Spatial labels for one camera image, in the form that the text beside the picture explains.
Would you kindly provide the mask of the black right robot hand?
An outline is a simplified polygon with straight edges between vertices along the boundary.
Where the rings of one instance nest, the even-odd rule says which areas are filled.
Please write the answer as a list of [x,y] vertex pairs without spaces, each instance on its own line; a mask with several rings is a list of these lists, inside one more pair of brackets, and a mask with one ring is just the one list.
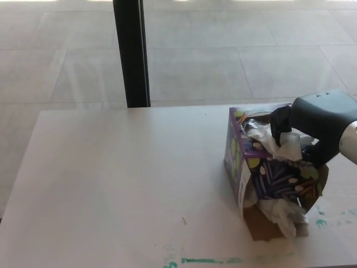
[[271,133],[276,145],[294,128],[318,140],[300,151],[302,159],[316,167],[337,154],[356,163],[356,98],[340,90],[298,97],[289,106],[270,114]]

